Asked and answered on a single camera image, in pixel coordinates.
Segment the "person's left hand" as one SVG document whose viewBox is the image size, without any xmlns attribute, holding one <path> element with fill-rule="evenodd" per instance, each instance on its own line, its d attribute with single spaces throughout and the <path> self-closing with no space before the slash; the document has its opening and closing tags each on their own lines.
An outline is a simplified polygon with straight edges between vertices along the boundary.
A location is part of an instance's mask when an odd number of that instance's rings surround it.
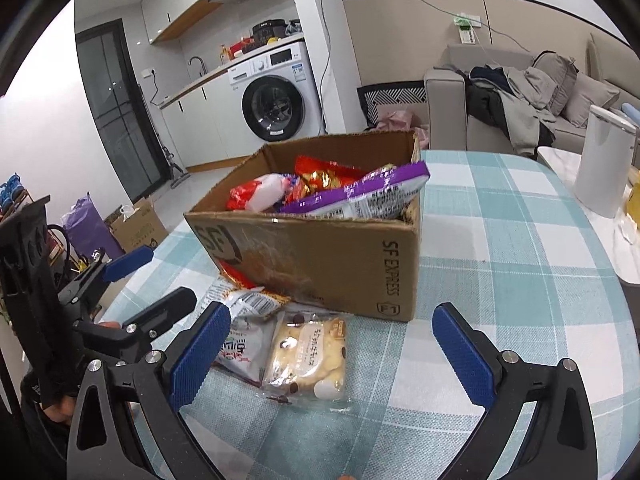
<svg viewBox="0 0 640 480">
<path fill-rule="evenodd" d="M 38 404 L 38 408 L 51 419 L 52 422 L 62 422 L 63 424 L 70 425 L 72 423 L 73 414 L 76 408 L 76 398 L 74 396 L 63 396 L 58 403 L 53 403 L 48 406 Z"/>
</svg>

